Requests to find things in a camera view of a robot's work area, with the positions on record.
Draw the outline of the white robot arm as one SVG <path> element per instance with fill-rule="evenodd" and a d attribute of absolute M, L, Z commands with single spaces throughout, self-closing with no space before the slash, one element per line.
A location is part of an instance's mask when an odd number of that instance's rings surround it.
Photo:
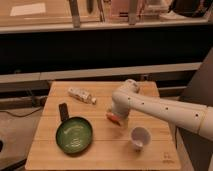
<path fill-rule="evenodd" d="M 213 141 L 213 107 L 149 97 L 141 95 L 139 89 L 135 80 L 127 79 L 112 93 L 107 117 L 121 123 L 128 118 L 131 110 L 136 110 Z"/>

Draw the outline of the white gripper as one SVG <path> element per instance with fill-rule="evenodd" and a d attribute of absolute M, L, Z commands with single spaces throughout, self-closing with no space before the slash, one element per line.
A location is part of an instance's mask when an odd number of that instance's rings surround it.
<path fill-rule="evenodd" d="M 130 112 L 129 108 L 113 103 L 111 105 L 111 112 L 114 115 L 118 116 L 119 118 L 124 118 L 120 120 L 120 125 L 122 128 L 128 128 L 128 122 L 129 122 L 128 115 Z"/>

